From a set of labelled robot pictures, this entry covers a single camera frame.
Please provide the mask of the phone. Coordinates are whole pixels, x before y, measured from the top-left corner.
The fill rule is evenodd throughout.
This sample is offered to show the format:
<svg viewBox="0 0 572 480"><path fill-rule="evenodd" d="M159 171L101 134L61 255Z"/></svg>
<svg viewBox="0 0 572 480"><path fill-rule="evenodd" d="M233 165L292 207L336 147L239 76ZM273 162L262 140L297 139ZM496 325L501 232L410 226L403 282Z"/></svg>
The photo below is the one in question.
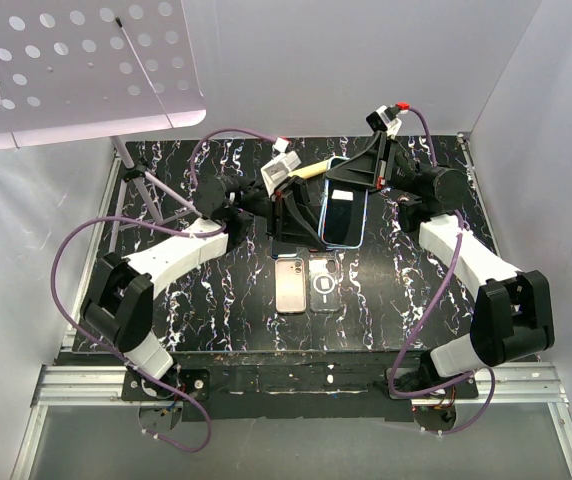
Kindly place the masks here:
<svg viewBox="0 0 572 480"><path fill-rule="evenodd" d="M329 249L357 249L362 245L368 194L324 176L318 236Z"/></svg>

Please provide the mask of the clear phone case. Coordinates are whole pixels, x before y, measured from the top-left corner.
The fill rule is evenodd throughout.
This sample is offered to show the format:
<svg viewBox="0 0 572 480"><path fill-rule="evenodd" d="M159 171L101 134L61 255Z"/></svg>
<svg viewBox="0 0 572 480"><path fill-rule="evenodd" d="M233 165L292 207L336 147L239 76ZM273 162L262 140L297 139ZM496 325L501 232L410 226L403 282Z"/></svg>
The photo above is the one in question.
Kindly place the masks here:
<svg viewBox="0 0 572 480"><path fill-rule="evenodd" d="M340 308L340 267L329 255L309 259L310 308L315 313L332 313Z"/></svg>

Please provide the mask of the beige phone case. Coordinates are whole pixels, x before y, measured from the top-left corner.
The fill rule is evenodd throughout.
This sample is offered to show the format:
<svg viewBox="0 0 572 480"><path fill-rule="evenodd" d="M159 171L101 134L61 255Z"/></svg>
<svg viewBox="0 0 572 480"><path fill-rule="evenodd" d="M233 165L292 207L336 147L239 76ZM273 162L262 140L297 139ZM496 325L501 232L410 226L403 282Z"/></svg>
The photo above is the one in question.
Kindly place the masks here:
<svg viewBox="0 0 572 480"><path fill-rule="evenodd" d="M299 314L306 310L306 275L302 259L278 258L275 261L275 306L280 314Z"/></svg>

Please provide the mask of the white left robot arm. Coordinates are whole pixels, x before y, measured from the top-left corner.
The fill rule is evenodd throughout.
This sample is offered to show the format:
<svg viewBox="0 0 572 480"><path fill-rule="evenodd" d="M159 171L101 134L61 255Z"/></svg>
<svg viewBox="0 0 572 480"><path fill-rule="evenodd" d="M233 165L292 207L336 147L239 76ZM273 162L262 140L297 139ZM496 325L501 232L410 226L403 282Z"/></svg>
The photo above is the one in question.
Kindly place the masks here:
<svg viewBox="0 0 572 480"><path fill-rule="evenodd" d="M268 192L248 177L206 176L193 204L198 217L187 229L128 257L101 257L80 310L159 400L179 391L177 364L152 327L154 301L163 290L237 248L257 217L265 219L268 236L277 242L324 248L318 234L322 208L301 177L289 177Z"/></svg>

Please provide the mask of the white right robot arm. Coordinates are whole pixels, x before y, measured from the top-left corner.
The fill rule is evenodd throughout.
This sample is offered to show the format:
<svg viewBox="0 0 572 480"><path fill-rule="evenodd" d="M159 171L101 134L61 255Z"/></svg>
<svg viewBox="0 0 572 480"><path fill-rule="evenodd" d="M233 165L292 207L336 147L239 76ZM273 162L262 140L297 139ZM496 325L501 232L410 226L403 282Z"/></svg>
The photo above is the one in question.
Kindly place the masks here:
<svg viewBox="0 0 572 480"><path fill-rule="evenodd" d="M397 140L378 131L326 177L359 193L391 187L408 194L399 205L401 228L417 234L420 246L447 265L444 285L457 278L475 300L469 332L423 352L416 371L397 373L408 350L401 348L387 376L393 396L441 397L480 369L554 345L549 281L538 270L502 260L466 229L459 207L468 180L461 171L414 162Z"/></svg>

